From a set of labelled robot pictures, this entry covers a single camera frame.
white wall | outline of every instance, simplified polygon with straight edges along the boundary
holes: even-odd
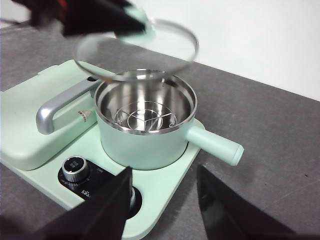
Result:
[[[29,19],[29,11],[11,0],[0,0],[0,15],[1,18],[8,20],[16,20],[18,22],[23,22]],[[10,24],[2,23],[1,28],[7,27]]]
[[[1,0],[3,17],[13,16],[9,2]],[[195,32],[197,62],[320,101],[320,0],[132,2]]]

gray metal handle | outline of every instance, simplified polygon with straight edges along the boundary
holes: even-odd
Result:
[[[90,92],[91,97],[94,97],[96,88],[100,84],[100,80],[89,81],[85,79],[45,102],[35,117],[38,131],[43,135],[53,133],[55,131],[53,121],[55,113],[86,92]]]

black control panel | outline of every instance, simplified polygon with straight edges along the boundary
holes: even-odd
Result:
[[[113,174],[102,169],[81,156],[72,156],[64,161],[58,172],[59,182],[79,197],[87,200],[94,196],[100,186],[108,182]],[[142,195],[136,187],[132,187],[130,212],[127,219],[138,213],[142,206]]]

glass lid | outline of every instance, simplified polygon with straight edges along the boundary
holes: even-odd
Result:
[[[157,80],[186,68],[195,59],[198,48],[196,36],[187,28],[149,18],[143,32],[84,36],[77,43],[74,60],[80,68],[107,82]],[[137,69],[152,71],[116,75]]]

gray countertop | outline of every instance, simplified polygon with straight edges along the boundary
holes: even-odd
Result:
[[[1,91],[72,59],[74,43],[58,24],[44,31],[1,29]],[[145,239],[206,238],[198,164],[294,231],[320,234],[320,102],[199,63],[177,75],[198,96],[197,119],[245,151],[232,167],[201,150]],[[1,165],[1,215],[18,231],[34,231],[64,211]]]

